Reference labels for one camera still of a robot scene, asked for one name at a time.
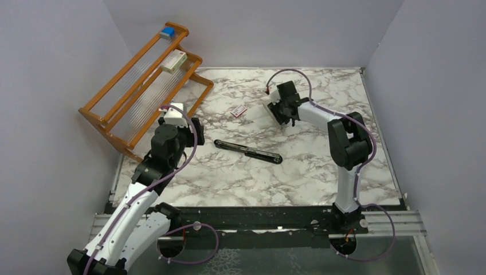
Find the black stapler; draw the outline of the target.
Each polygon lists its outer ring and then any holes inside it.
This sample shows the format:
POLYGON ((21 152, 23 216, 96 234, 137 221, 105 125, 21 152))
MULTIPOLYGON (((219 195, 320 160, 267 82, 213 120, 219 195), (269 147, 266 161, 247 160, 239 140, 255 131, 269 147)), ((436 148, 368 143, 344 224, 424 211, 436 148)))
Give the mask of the black stapler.
POLYGON ((283 162, 283 157, 276 153, 266 152, 239 144, 229 143, 219 139, 216 139, 215 141, 213 141, 213 143, 217 148, 239 152, 247 157, 262 160, 268 163, 281 164, 283 162))

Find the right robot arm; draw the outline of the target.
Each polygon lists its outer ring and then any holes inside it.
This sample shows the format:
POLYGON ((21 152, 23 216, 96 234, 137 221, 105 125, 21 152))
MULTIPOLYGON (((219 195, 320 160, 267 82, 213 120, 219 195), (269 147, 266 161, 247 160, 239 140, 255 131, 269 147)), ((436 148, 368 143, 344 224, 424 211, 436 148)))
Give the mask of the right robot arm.
POLYGON ((332 204, 331 227, 345 233, 361 219, 359 203, 360 171, 374 154, 362 116, 347 115, 325 109, 310 98, 301 98, 293 81, 277 86, 269 93, 266 108, 279 125, 304 121, 328 135, 331 158, 338 167, 338 193, 332 204))

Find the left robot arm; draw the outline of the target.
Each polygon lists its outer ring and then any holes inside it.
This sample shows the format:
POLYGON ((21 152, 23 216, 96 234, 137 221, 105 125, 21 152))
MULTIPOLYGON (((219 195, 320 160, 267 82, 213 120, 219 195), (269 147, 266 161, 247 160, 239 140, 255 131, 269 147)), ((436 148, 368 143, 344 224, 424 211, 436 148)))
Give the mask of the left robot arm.
POLYGON ((145 222, 139 222, 161 195, 175 173, 186 148, 202 146, 203 126, 196 117, 184 125, 180 119, 159 119, 151 149, 138 164, 125 197, 107 223, 82 250, 74 249, 67 264, 72 274, 127 274, 142 253, 162 236, 180 228, 175 208, 161 203, 145 222))

